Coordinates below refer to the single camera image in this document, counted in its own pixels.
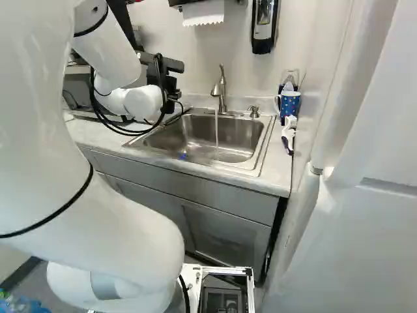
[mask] paper towel dispenser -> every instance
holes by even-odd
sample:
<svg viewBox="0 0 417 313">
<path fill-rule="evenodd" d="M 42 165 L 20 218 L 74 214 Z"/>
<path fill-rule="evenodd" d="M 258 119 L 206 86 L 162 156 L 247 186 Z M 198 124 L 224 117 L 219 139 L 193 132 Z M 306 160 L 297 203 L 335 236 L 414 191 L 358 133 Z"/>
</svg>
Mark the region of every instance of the paper towel dispenser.
<svg viewBox="0 0 417 313">
<path fill-rule="evenodd" d="M 204 0 L 168 0 L 170 7 L 176 7 L 179 8 L 182 5 L 186 5 L 187 3 L 193 3 L 198 1 L 204 1 Z"/>
<path fill-rule="evenodd" d="M 207 0 L 168 0 L 168 3 L 170 7 L 175 7 L 181 11 L 181 6 L 186 5 L 188 3 L 201 2 L 201 1 L 207 1 Z M 247 0 L 235 0 L 235 2 L 240 5 L 244 5 L 247 2 Z"/>
</svg>

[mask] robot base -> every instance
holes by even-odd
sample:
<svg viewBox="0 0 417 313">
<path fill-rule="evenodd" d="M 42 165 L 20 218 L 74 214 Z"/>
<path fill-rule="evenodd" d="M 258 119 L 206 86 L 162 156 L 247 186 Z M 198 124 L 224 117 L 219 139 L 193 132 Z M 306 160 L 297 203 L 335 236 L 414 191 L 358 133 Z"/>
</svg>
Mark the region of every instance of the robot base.
<svg viewBox="0 0 417 313">
<path fill-rule="evenodd" d="M 253 271 L 250 267 L 208 267 L 199 264 L 184 264 L 181 275 L 188 287 L 190 313 L 255 313 Z M 208 276 L 231 281 L 235 290 L 208 288 Z M 183 292 L 177 284 L 173 300 L 165 313 L 185 313 Z"/>
</svg>

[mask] water bottle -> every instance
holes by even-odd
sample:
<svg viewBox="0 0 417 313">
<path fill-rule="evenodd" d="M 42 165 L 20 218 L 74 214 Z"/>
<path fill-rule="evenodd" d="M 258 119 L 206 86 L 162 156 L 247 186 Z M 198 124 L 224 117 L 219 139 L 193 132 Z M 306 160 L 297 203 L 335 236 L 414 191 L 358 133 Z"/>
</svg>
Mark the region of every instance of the water bottle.
<svg viewBox="0 0 417 313">
<path fill-rule="evenodd" d="M 0 313 L 51 313 L 42 308 L 40 301 L 30 300 L 28 297 L 16 295 L 0 290 Z"/>
</svg>

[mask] soap dispenser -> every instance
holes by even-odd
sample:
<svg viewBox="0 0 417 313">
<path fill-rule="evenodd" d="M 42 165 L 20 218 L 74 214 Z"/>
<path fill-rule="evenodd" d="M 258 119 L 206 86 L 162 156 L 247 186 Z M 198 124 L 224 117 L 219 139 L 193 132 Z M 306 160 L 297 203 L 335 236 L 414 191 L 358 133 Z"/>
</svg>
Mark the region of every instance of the soap dispenser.
<svg viewBox="0 0 417 313">
<path fill-rule="evenodd" d="M 281 0 L 253 0 L 251 42 L 254 54 L 270 53 L 278 37 Z"/>
</svg>

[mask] paper towel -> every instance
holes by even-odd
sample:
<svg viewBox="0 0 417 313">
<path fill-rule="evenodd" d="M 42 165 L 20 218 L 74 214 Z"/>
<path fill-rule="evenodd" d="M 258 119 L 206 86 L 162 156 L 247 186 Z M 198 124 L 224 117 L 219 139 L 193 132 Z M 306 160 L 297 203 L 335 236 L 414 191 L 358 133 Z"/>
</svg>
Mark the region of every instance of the paper towel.
<svg viewBox="0 0 417 313">
<path fill-rule="evenodd" d="M 183 26 L 222 23 L 224 0 L 205 0 L 182 6 Z"/>
</svg>

